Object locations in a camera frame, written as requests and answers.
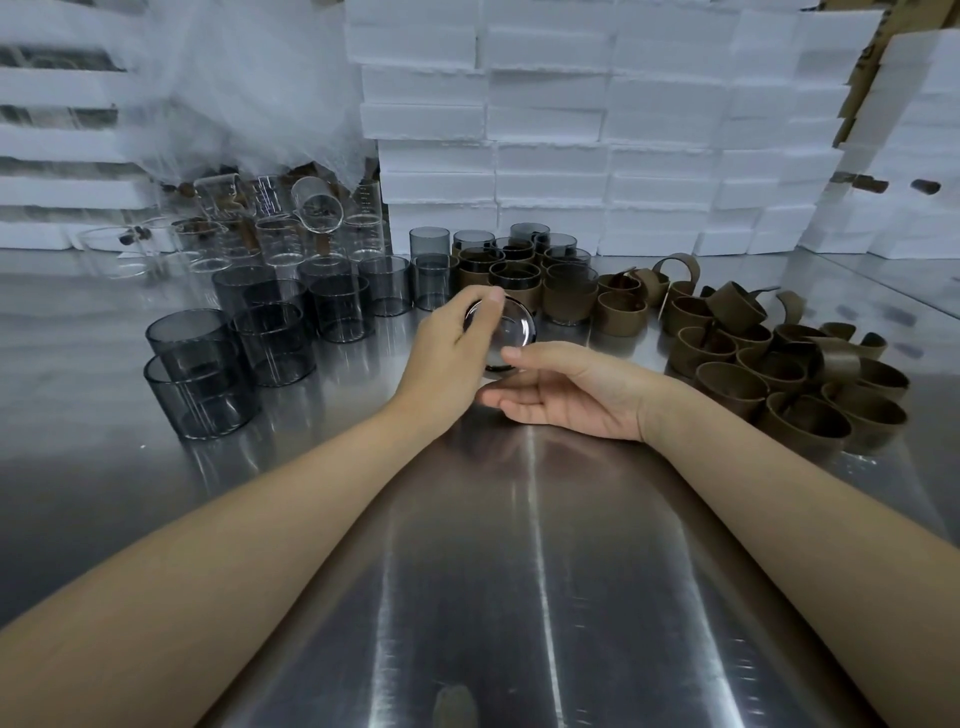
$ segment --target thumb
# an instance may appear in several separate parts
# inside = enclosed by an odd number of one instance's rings
[[[503,315],[503,302],[506,298],[503,289],[494,286],[487,297],[480,303],[473,321],[461,341],[471,350],[483,353],[490,348],[493,332],[500,323]]]
[[[504,347],[500,355],[505,363],[518,369],[546,370],[570,378],[585,372],[597,356],[596,352],[568,341],[547,341],[530,344],[522,349]]]

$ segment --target reflective metal surface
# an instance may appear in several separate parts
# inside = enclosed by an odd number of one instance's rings
[[[601,272],[644,262],[596,259]],[[701,263],[710,285],[808,296],[805,323],[887,337],[884,361],[913,380],[912,423],[880,458],[845,455],[836,471],[957,543],[960,322],[802,251]],[[250,425],[184,446],[141,369],[144,328],[194,302],[185,281],[128,286],[76,265],[71,254],[0,254],[0,623],[370,415],[394,391],[417,324],[416,313],[378,319],[373,338],[322,345],[318,372],[264,390]],[[669,343],[656,325],[637,342],[549,325],[539,338],[660,370]],[[452,685],[469,689],[483,726],[874,724],[654,453],[482,409],[385,489],[205,724],[423,726]]]

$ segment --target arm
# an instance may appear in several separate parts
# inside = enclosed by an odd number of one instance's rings
[[[647,442],[710,506],[892,726],[960,725],[960,551],[692,387],[563,343],[478,398],[511,419]]]
[[[490,291],[470,330],[467,308]],[[170,523],[0,632],[7,726],[192,726],[381,488],[467,409],[503,307],[473,286],[420,326],[369,420]]]

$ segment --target right hand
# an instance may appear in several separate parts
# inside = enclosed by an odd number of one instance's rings
[[[677,379],[565,341],[505,347],[501,356],[521,371],[483,387],[477,401],[526,425],[644,442],[651,414],[680,388],[689,389]]]

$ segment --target stacked white boxes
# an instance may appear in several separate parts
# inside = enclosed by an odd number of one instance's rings
[[[880,12],[808,0],[347,0],[394,249],[543,222],[604,255],[792,250]]]

